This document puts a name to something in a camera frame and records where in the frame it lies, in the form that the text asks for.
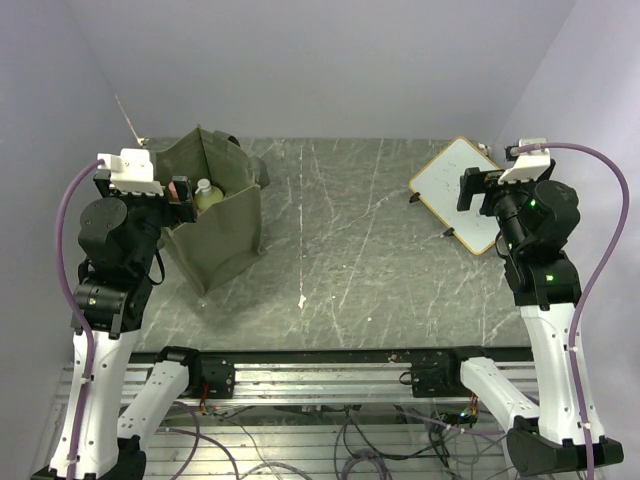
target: white wall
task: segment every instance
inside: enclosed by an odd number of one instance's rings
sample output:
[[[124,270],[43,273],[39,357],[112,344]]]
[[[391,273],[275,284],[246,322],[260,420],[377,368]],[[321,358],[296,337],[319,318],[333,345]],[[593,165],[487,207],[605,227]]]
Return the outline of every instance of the white wall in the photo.
[[[68,0],[138,134],[494,138],[574,0]]]
[[[498,137],[496,149],[523,136],[582,143],[612,158],[631,189],[626,233],[593,290],[583,340],[596,406],[607,434],[624,443],[625,463],[609,478],[637,478],[640,436],[640,3],[578,0]],[[578,191],[582,221],[567,251],[583,285],[602,256],[620,210],[612,174],[582,154],[555,151],[555,177]]]
[[[99,151],[131,146],[113,94],[63,1],[0,8],[0,477],[22,480],[71,358],[71,314],[55,276],[53,221],[64,188]],[[80,260],[84,185],[66,228],[68,271]]]

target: wall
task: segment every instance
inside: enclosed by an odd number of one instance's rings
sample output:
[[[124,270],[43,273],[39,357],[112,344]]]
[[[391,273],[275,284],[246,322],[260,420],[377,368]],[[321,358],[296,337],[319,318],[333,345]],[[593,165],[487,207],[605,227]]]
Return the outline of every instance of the wall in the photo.
[[[494,138],[573,0],[68,0],[138,133]]]
[[[609,478],[637,478],[640,397],[637,318],[640,253],[640,3],[579,0],[498,137],[502,149],[523,136],[582,143],[612,158],[631,189],[621,243],[593,290],[583,339],[596,406],[607,434],[624,443],[627,459]],[[620,210],[620,191],[596,160],[553,152],[555,177],[577,189],[582,221],[567,248],[583,285],[602,256]]]
[[[53,262],[58,202],[97,152],[131,146],[133,136],[64,2],[6,0],[1,10],[0,476],[24,479],[71,358],[70,311]],[[78,215],[95,197],[83,186],[69,213],[72,280]]]

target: table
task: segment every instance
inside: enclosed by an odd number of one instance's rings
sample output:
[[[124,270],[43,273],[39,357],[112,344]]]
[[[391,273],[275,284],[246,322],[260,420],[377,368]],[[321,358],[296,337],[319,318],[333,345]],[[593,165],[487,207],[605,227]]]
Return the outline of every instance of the table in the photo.
[[[269,168],[268,255],[199,298],[165,254],[167,279],[150,298],[136,350],[529,345],[495,252],[474,256],[408,202],[409,179],[448,141],[241,144]]]

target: whiteboard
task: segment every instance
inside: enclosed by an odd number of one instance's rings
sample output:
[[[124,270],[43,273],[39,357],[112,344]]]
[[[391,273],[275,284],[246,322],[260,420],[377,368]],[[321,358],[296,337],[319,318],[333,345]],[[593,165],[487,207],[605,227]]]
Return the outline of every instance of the whiteboard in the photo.
[[[471,209],[458,212],[460,176],[467,168],[499,170],[495,163],[485,157],[469,140],[458,137],[442,152],[427,163],[409,182],[409,188],[420,192],[420,200],[447,227],[471,253],[480,255],[493,245],[498,233],[498,222],[494,217],[478,213],[483,195],[474,195]]]

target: whiteboard wooden frame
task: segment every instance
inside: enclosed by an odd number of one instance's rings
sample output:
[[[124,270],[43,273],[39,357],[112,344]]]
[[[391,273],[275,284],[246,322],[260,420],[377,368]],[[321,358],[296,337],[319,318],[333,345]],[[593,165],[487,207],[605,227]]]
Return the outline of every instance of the whiteboard wooden frame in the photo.
[[[456,148],[462,147],[457,142],[464,142],[473,151],[477,152],[477,156],[466,156],[464,161],[456,162],[455,171],[446,171],[447,178],[442,183],[435,183],[435,189],[427,189],[425,182],[427,179],[432,178],[424,177],[423,174],[429,167],[439,166],[438,162],[442,162],[447,159],[447,151],[450,147],[458,145]],[[455,138],[449,145],[447,145],[440,153],[433,157],[429,163],[427,163],[422,169],[409,181],[409,188],[413,193],[420,192],[420,201],[424,203],[433,214],[440,219],[440,221],[447,227],[453,228],[453,234],[460,242],[467,247],[467,249],[474,255],[482,255],[489,250],[495,243],[495,236],[498,233],[498,224],[495,219],[491,217],[481,216],[478,212],[482,203],[481,196],[477,195],[471,204],[471,209],[467,212],[457,212],[455,207],[457,205],[457,197],[460,192],[459,178],[464,174],[466,168],[478,167],[480,170],[500,170],[501,168],[486,157],[473,143],[471,143],[465,137]],[[451,186],[451,183],[455,182],[455,188]],[[447,207],[438,212],[434,203],[442,203],[441,199],[446,199]]]

